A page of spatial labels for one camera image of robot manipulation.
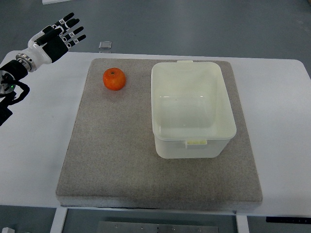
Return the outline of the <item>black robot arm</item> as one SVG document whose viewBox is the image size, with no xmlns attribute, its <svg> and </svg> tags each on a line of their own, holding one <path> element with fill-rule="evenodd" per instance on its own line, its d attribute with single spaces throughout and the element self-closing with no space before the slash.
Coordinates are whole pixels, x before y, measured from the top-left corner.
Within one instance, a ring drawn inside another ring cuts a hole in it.
<svg viewBox="0 0 311 233">
<path fill-rule="evenodd" d="M 6 122 L 13 112 L 9 106 L 25 99 L 30 88 L 20 80 L 25 78 L 32 70 L 32 59 L 20 53 L 15 60 L 11 60 L 0 68 L 0 124 Z"/>
</svg>

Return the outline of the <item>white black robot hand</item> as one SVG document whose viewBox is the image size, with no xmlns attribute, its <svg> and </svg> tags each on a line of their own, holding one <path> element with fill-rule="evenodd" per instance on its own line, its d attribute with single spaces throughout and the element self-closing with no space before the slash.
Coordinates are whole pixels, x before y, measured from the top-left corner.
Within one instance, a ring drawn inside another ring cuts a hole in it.
<svg viewBox="0 0 311 233">
<path fill-rule="evenodd" d="M 48 25 L 28 42 L 27 55 L 36 66 L 51 64 L 65 55 L 69 49 L 86 38 L 83 27 L 76 27 L 80 22 L 69 13 L 52 25 Z"/>
</svg>

